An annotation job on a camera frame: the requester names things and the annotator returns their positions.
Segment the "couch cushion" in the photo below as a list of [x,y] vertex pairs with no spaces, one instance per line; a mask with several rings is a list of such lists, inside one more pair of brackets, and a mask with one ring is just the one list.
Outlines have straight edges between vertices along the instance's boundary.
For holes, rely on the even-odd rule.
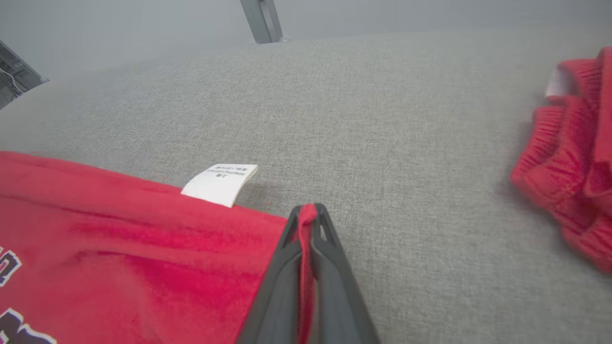
[[510,185],[557,62],[610,28],[417,32],[175,54],[51,81],[0,149],[183,186],[257,163],[237,204],[324,203],[383,342],[605,342],[612,280]]

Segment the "clothing tag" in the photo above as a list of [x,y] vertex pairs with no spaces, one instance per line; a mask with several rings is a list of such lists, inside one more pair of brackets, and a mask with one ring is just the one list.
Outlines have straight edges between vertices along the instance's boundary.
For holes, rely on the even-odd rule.
[[193,177],[182,195],[231,208],[244,183],[257,172],[257,165],[218,163]]
[[573,80],[572,76],[565,70],[558,67],[553,70],[550,76],[548,87],[546,87],[546,96],[551,95],[561,96],[572,93]]

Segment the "folded fabric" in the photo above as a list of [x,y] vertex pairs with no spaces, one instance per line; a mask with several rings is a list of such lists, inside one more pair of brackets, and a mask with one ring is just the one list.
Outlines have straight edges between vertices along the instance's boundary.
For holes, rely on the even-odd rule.
[[561,224],[563,238],[612,273],[612,48],[562,62],[570,94],[549,96],[510,176]]
[[231,343],[286,220],[0,152],[0,338]]

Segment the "gray couch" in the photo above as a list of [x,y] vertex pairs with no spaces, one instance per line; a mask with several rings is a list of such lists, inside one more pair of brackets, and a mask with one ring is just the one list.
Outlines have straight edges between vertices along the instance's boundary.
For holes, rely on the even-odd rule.
[[509,183],[555,64],[610,28],[294,41],[51,81],[0,149],[183,186],[257,163],[237,204],[330,211],[384,343],[610,343],[612,279]]

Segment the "red shirt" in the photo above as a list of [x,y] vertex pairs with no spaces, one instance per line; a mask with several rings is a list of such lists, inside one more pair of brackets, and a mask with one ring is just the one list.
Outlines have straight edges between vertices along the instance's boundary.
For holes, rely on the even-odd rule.
[[286,220],[180,191],[0,152],[0,338],[233,342]]

